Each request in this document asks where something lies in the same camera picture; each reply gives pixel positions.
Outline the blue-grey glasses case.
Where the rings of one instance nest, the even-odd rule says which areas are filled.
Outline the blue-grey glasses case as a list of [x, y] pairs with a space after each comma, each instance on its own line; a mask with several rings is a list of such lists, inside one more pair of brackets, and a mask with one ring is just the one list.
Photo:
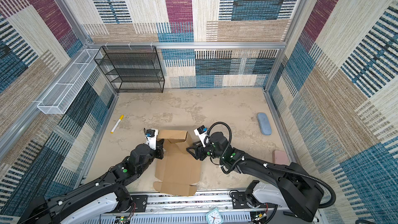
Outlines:
[[259, 122], [259, 127], [261, 130], [261, 133], [263, 135], [267, 135], [267, 136], [271, 135], [272, 128], [271, 128], [271, 124], [270, 124], [270, 121], [269, 121], [267, 115], [265, 113], [258, 113], [257, 119]]

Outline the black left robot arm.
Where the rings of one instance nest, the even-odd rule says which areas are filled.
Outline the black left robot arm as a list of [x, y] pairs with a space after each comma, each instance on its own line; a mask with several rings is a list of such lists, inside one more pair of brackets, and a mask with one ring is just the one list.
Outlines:
[[104, 213], [125, 213], [134, 201], [126, 186], [139, 179], [155, 159], [163, 158], [164, 140], [155, 148], [139, 144], [130, 155], [99, 178], [68, 193], [32, 200], [19, 219], [20, 224], [80, 224]]

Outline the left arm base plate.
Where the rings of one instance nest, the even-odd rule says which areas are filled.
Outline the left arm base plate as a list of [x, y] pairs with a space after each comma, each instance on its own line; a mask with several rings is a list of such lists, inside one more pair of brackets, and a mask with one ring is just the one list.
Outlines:
[[128, 205], [126, 213], [144, 213], [147, 208], [148, 195], [131, 195], [131, 203]]

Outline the pink flat case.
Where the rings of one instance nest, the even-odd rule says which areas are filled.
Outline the pink flat case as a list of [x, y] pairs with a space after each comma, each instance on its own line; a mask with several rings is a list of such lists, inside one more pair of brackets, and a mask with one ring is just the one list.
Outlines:
[[280, 165], [289, 165], [291, 162], [285, 151], [274, 150], [273, 151], [273, 163]]

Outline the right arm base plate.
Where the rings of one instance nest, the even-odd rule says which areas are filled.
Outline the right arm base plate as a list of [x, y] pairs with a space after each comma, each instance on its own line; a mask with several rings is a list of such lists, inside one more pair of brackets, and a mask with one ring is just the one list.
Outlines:
[[261, 205], [252, 194], [246, 194], [238, 190], [229, 191], [229, 196], [232, 199], [234, 209], [257, 208]]

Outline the yellow-capped white marker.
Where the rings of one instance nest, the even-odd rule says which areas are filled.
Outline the yellow-capped white marker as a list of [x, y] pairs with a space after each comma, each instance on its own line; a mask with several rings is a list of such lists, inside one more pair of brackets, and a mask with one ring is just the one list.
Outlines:
[[123, 120], [123, 118], [124, 118], [124, 115], [121, 115], [120, 118], [119, 118], [119, 119], [117, 120], [117, 122], [115, 123], [114, 127], [112, 128], [112, 130], [111, 130], [111, 132], [110, 132], [111, 134], [113, 134], [113, 133], [115, 132], [115, 130], [117, 129], [119, 123]]

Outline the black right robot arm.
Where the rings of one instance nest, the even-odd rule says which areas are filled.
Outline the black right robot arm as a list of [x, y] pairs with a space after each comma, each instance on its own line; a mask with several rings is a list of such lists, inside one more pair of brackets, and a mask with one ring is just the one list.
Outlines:
[[324, 196], [320, 187], [321, 181], [308, 175], [297, 163], [292, 162], [287, 166], [257, 159], [232, 147], [222, 132], [213, 133], [207, 145], [198, 141], [186, 150], [197, 160], [218, 158], [221, 167], [228, 174], [233, 171], [248, 174], [278, 188], [287, 207], [304, 221], [313, 220], [321, 206]]

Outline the brown cardboard box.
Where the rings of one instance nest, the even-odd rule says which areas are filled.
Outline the brown cardboard box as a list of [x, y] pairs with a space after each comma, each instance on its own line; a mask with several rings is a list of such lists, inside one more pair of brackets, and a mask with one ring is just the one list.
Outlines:
[[156, 163], [154, 189], [174, 196], [195, 195], [202, 164], [186, 151], [193, 145], [189, 132], [160, 130], [157, 139], [164, 140], [164, 157]]

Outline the small teal alarm clock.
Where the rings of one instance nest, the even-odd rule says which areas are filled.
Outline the small teal alarm clock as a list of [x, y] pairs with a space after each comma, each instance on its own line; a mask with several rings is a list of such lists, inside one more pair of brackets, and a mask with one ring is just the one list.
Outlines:
[[206, 214], [206, 221], [208, 224], [223, 224], [224, 220], [217, 208]]

